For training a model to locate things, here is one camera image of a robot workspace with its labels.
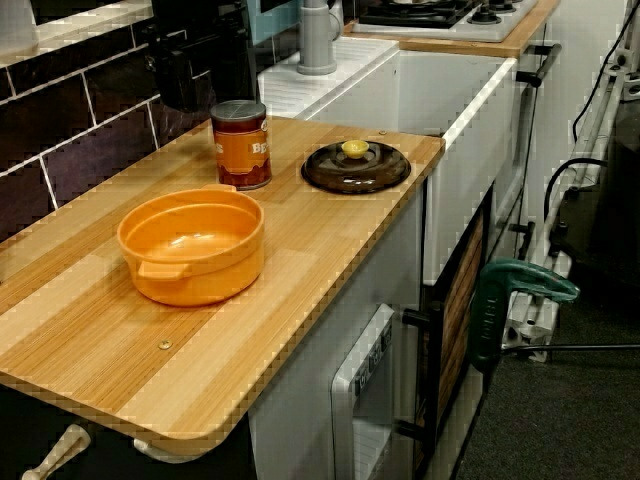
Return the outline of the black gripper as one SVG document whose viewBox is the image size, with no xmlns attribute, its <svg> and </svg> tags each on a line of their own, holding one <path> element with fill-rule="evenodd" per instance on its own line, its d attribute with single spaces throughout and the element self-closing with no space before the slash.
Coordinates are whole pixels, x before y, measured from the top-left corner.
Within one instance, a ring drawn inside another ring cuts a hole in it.
<svg viewBox="0 0 640 480">
<path fill-rule="evenodd" d="M 167 32 L 151 23 L 143 29 L 143 40 L 149 49 L 147 69 L 160 74 L 163 103 L 183 113 L 207 112 L 212 63 L 208 56 L 216 35 L 188 29 Z"/>
</svg>

